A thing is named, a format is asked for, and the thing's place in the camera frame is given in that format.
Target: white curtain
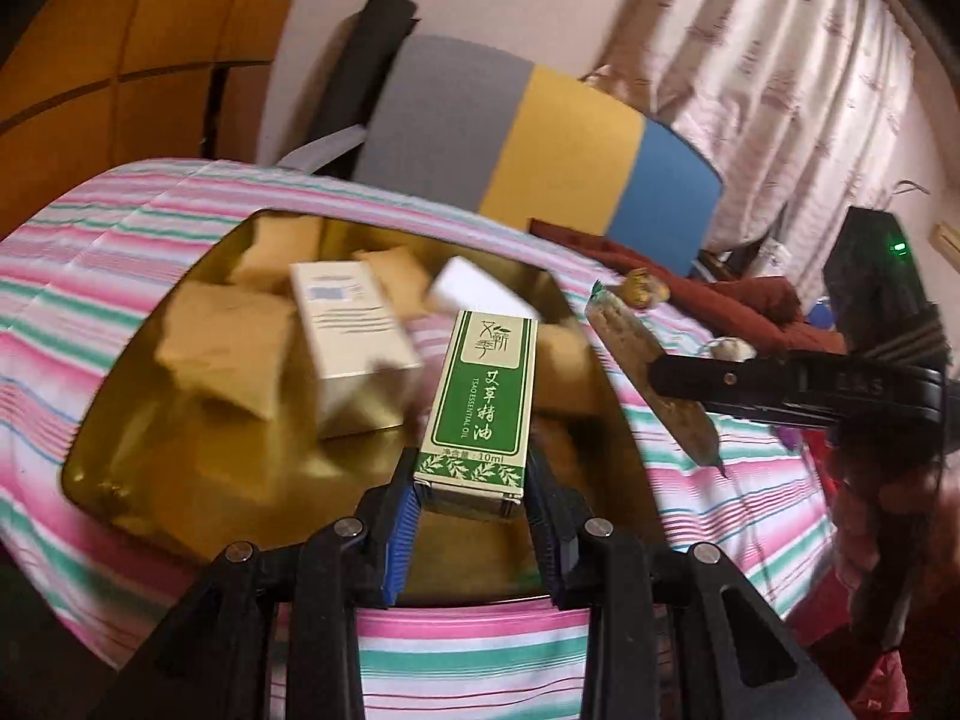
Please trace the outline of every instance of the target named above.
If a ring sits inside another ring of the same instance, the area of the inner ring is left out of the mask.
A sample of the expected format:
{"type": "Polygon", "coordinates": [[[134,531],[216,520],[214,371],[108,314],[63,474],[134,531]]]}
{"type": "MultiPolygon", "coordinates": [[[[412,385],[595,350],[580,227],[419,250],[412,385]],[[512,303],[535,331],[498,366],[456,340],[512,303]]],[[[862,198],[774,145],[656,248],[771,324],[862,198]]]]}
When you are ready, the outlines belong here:
{"type": "Polygon", "coordinates": [[[912,74],[882,0],[640,0],[589,83],[723,176],[708,247],[757,240],[787,203],[787,275],[809,304],[848,205],[887,196],[912,74]]]}

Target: screw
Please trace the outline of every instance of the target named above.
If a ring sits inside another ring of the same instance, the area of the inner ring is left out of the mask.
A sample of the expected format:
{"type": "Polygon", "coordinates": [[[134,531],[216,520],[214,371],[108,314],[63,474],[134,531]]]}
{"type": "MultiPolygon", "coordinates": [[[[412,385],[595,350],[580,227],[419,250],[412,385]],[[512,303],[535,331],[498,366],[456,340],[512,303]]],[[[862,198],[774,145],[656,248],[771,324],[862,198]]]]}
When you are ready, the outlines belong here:
{"type": "Polygon", "coordinates": [[[363,523],[356,517],[343,517],[333,523],[333,532],[341,538],[351,538],[363,533],[363,523]]]}
{"type": "Polygon", "coordinates": [[[613,533],[613,523],[608,519],[603,519],[603,517],[594,517],[587,520],[584,528],[587,530],[587,533],[591,536],[597,536],[597,538],[606,538],[613,533]]]}
{"type": "Polygon", "coordinates": [[[253,555],[253,545],[249,541],[234,541],[227,546],[227,560],[230,562],[246,562],[253,555]]]}
{"type": "Polygon", "coordinates": [[[714,565],[714,563],[720,562],[720,550],[713,544],[703,542],[693,548],[693,557],[696,557],[700,562],[714,565]]]}

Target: sponge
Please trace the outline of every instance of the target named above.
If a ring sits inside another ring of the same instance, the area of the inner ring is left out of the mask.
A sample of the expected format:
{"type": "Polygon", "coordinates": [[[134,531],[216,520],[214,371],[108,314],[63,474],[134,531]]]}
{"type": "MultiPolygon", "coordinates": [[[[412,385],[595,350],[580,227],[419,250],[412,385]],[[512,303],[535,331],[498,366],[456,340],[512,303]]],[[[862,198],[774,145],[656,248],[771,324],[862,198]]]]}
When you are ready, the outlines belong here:
{"type": "Polygon", "coordinates": [[[187,281],[167,307],[155,357],[179,388],[272,419],[293,313],[285,298],[187,281]]]}
{"type": "Polygon", "coordinates": [[[564,487],[578,490],[593,507],[593,488],[587,481],[577,448],[565,425],[555,419],[535,416],[531,431],[557,481],[564,487]]]}
{"type": "Polygon", "coordinates": [[[313,262],[320,253],[320,217],[257,217],[253,245],[227,276],[230,284],[264,293],[282,293],[293,263],[313,262]]]}
{"type": "Polygon", "coordinates": [[[536,329],[534,409],[564,416],[600,413],[600,376],[579,328],[541,324],[536,329]]]}
{"type": "Polygon", "coordinates": [[[354,251],[353,259],[367,263],[401,322],[429,314],[424,304],[430,274],[407,247],[386,251],[354,251]]]}

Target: white box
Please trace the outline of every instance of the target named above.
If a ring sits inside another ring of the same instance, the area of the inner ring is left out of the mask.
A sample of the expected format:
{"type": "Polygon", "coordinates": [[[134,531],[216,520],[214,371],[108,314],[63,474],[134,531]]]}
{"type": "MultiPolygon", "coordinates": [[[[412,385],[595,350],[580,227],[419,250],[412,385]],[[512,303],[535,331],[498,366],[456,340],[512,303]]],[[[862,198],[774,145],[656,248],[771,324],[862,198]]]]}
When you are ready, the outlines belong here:
{"type": "Polygon", "coordinates": [[[448,311],[478,311],[539,320],[533,306],[464,257],[450,257],[430,285],[428,297],[448,311]]]}
{"type": "Polygon", "coordinates": [[[313,360],[320,437],[402,424],[422,363],[370,266],[296,263],[290,279],[313,360]]]}

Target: essential oil box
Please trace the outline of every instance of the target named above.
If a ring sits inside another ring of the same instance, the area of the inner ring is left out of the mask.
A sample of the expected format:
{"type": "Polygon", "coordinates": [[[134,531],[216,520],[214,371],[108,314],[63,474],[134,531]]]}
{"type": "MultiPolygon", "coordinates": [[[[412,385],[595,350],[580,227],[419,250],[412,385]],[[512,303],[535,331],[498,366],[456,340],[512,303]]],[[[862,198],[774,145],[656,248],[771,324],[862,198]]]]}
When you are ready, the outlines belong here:
{"type": "Polygon", "coordinates": [[[494,519],[520,509],[535,355],[534,319],[458,314],[414,472],[425,508],[494,519]]]}

